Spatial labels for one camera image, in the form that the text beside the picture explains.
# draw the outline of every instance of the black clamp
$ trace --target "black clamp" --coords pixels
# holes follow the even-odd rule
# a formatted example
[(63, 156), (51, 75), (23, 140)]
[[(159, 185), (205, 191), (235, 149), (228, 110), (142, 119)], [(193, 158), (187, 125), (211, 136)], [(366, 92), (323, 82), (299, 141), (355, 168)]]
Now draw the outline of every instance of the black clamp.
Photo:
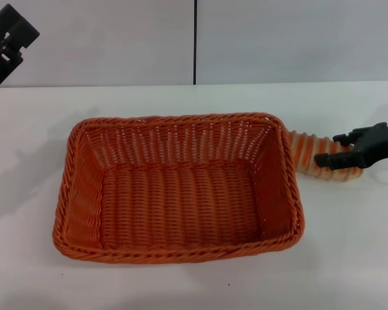
[(0, 11), (0, 84), (23, 62), (20, 49), (28, 48), (39, 35), (13, 6)]
[(372, 127), (354, 129), (349, 135), (340, 134), (333, 137), (343, 146), (353, 145), (353, 150), (335, 154), (315, 155), (319, 167), (330, 167), (331, 170), (372, 166), (377, 161), (388, 158), (388, 126), (379, 123)]

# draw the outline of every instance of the orange and white hose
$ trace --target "orange and white hose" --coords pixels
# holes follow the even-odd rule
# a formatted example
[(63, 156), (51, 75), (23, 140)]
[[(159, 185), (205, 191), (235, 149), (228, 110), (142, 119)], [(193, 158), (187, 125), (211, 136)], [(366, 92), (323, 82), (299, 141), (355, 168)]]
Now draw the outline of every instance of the orange and white hose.
[(339, 142), (333, 142), (329, 138), (318, 138), (314, 134), (298, 134), (289, 132), (289, 141), (292, 146), (296, 171), (315, 176), (324, 180), (348, 181), (359, 178), (363, 169), (352, 167), (339, 170), (331, 170), (329, 167), (319, 167), (315, 162), (315, 155), (321, 153), (334, 154), (347, 152), (350, 147), (343, 147)]

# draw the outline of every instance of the white table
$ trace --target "white table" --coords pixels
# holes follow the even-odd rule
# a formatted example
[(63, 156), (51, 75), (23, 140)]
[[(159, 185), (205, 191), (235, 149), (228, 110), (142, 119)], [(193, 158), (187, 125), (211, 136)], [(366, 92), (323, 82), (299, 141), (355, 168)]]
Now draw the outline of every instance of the white table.
[(388, 82), (0, 90), (0, 310), (388, 309), (388, 160), (350, 183), (298, 176), (293, 248), (202, 264), (62, 256), (54, 211), (71, 128), (98, 116), (264, 111), (333, 136), (388, 122)]

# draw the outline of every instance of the orange wicker basket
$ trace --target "orange wicker basket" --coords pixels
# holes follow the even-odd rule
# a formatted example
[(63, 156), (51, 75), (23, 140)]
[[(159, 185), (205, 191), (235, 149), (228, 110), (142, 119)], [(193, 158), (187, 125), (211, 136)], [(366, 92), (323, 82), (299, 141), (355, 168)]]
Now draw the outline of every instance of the orange wicker basket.
[(263, 113), (96, 118), (70, 134), (53, 240), (104, 263), (280, 251), (304, 219), (288, 131)]

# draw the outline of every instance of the basket rim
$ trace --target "basket rim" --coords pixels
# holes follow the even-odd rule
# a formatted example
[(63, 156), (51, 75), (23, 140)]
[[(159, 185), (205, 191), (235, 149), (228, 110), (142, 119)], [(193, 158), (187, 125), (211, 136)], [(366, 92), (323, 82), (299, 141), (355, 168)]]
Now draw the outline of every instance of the basket rim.
[[(84, 129), (101, 128), (101, 127), (141, 127), (154, 124), (160, 125), (167, 122), (170, 126), (187, 124), (194, 125), (197, 123), (229, 123), (231, 121), (257, 121), (261, 123), (269, 122), (275, 128), (277, 135), (280, 135), (281, 144), (281, 161), (284, 179), (284, 189), (289, 205), (293, 210), (292, 223), (290, 232), (272, 239), (263, 241), (243, 243), (239, 245), (216, 245), (209, 248), (198, 249), (150, 249), (143, 251), (141, 249), (99, 249), (93, 247), (84, 247), (68, 241), (63, 234), (62, 227), (65, 223), (66, 210), (69, 208), (70, 197), (74, 191), (71, 190), (72, 184), (76, 179), (77, 152), (79, 141)], [(262, 113), (232, 113), (232, 114), (199, 114), (185, 116), (148, 116), (142, 118), (90, 118), (79, 122), (70, 133), (67, 143), (67, 155), (65, 168), (63, 170), (62, 183), (59, 191), (58, 205), (56, 207), (56, 219), (52, 237), (56, 248), (64, 255), (78, 260), (91, 260), (94, 262), (105, 263), (136, 263), (140, 264), (141, 258), (150, 258), (145, 264), (158, 264), (168, 262), (178, 262), (179, 256), (196, 256), (197, 259), (191, 262), (205, 262), (208, 260), (217, 260), (230, 257), (245, 256), (251, 254), (260, 254), (268, 251), (281, 251), (296, 244), (303, 235), (305, 221), (303, 217), (303, 208), (297, 188), (295, 167), (291, 147), (287, 137), (288, 131), (283, 123), (277, 117)]]

